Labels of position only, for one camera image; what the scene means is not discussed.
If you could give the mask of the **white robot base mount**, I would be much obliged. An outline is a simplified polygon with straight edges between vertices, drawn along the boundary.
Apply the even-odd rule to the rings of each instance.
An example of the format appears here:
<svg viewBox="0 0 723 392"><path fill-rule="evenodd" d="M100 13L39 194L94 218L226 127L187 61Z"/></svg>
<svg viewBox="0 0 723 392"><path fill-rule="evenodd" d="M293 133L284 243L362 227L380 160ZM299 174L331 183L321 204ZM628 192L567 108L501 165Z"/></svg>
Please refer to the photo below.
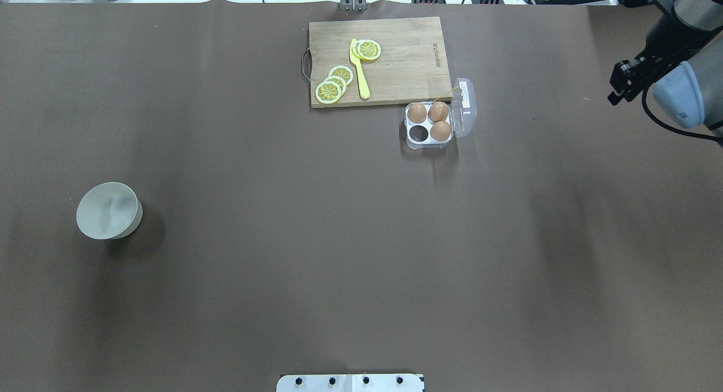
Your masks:
<svg viewBox="0 0 723 392"><path fill-rule="evenodd" d="M287 374L276 391L424 391L423 374Z"/></svg>

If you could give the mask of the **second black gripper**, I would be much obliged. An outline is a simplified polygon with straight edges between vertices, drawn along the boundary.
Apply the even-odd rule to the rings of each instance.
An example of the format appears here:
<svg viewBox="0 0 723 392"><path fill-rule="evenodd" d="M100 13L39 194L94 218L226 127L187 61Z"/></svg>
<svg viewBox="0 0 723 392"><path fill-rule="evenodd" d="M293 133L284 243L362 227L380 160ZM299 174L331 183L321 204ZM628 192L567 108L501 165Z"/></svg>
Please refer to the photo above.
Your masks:
<svg viewBox="0 0 723 392"><path fill-rule="evenodd" d="M685 44L672 40L649 41L633 60L622 60L613 66L609 80L612 92L607 96L610 104L630 103L645 88L653 85L684 60Z"/></svg>

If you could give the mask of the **second grey blue robot arm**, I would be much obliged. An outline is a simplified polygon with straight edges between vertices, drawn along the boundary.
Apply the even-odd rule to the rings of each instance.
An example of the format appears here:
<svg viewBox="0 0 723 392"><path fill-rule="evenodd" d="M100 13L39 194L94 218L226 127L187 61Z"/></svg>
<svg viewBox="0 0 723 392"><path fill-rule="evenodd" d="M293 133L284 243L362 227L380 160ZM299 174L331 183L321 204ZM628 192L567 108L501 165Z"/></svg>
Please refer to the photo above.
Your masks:
<svg viewBox="0 0 723 392"><path fill-rule="evenodd" d="M611 104L641 98L658 126L721 144L722 0L621 0L654 5L661 18L632 60L614 65Z"/></svg>

